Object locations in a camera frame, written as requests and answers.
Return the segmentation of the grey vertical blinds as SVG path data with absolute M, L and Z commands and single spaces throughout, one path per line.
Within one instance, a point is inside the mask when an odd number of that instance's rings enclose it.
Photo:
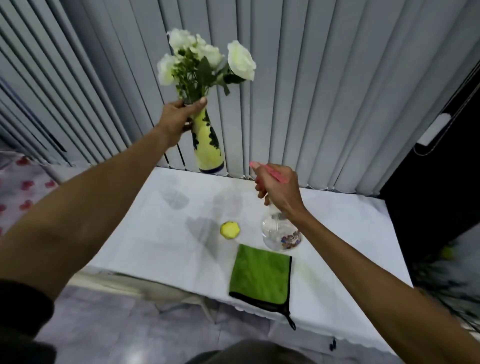
M 480 66 L 480 0 L 0 0 L 0 136 L 63 166 L 123 151 L 177 98 L 157 79 L 173 28 L 257 65 L 208 96 L 220 174 L 269 161 L 366 196 Z

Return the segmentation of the person's left forearm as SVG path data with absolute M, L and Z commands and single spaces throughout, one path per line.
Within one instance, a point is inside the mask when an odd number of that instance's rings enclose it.
M 183 127 L 157 125 L 127 150 L 69 179 L 0 237 L 0 282 L 55 300 L 99 252 Z

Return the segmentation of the person's dark clothing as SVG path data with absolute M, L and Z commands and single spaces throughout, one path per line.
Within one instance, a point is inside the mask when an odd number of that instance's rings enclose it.
M 266 340 L 245 339 L 200 353 L 185 364 L 315 364 L 303 353 Z

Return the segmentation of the person's right forearm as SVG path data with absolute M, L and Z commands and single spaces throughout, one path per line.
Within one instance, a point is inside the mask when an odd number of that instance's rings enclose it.
M 444 307 L 341 240 L 304 206 L 284 214 L 405 364 L 480 364 L 480 342 Z

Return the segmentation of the white artificial flower bouquet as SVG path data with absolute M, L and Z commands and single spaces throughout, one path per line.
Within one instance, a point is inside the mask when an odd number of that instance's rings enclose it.
M 157 79 L 161 86 L 174 85 L 186 104 L 206 97 L 213 87 L 220 86 L 228 96 L 229 85 L 254 81 L 256 63 L 238 40 L 228 43 L 225 57 L 199 34 L 174 28 L 166 35 L 173 53 L 158 61 Z

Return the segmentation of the person's right hand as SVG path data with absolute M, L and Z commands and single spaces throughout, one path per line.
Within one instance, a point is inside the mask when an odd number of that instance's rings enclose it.
M 298 176 L 288 166 L 256 161 L 250 167 L 257 175 L 268 174 L 269 183 L 265 182 L 271 204 L 275 205 L 291 222 L 306 212 L 298 184 Z

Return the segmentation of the white table frame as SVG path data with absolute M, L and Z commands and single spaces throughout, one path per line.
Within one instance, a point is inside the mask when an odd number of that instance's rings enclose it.
M 153 302 L 160 313 L 180 305 L 197 305 L 201 307 L 207 320 L 215 324 L 205 296 L 163 283 L 110 271 L 81 271 L 76 273 L 67 285 Z

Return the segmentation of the person's black sleeve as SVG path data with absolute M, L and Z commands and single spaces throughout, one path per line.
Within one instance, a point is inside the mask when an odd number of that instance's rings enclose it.
M 55 364 L 57 349 L 35 339 L 54 310 L 36 288 L 0 279 L 0 364 Z

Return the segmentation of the green microfiber cloth black edge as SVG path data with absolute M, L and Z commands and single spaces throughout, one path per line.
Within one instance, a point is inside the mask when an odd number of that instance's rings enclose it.
M 261 310 L 284 316 L 292 330 L 290 294 L 293 258 L 244 244 L 237 249 L 229 296 Z

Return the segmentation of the yellow-green octagonal lid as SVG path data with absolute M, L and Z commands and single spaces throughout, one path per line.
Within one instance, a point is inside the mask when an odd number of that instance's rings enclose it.
M 220 226 L 220 235 L 226 240 L 235 239 L 241 232 L 239 224 L 235 221 L 226 221 Z

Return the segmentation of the yellow vase with blue pattern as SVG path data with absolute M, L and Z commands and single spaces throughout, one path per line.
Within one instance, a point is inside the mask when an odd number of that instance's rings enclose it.
M 225 159 L 206 107 L 193 119 L 191 134 L 199 171 L 204 174 L 221 172 Z

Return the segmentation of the white tablecloth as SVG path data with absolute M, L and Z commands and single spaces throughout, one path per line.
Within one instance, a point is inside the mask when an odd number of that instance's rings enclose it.
M 252 180 L 157 167 L 89 269 L 120 273 L 202 295 L 268 318 L 268 338 L 337 357 L 360 345 L 394 355 L 309 240 L 285 255 L 293 258 L 290 317 L 267 312 L 229 296 L 238 245 L 271 251 L 261 230 L 268 207 Z M 220 226 L 237 222 L 227 240 Z

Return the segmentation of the white cloth with red flowers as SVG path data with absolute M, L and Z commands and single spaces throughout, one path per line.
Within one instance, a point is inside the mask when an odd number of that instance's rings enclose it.
M 57 187 L 40 164 L 13 151 L 0 151 L 0 237 Z

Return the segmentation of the person's left hand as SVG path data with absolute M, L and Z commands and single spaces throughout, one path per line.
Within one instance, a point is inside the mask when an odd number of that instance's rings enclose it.
M 181 136 L 193 129 L 195 117 L 184 116 L 182 99 L 165 104 L 156 128 L 160 131 L 162 144 L 166 149 L 174 147 Z

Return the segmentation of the clear spray bottle pink trigger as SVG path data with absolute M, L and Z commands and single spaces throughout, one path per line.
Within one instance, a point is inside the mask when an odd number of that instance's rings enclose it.
M 270 204 L 261 222 L 265 245 L 276 252 L 285 252 L 297 247 L 302 241 L 300 231 L 274 205 Z

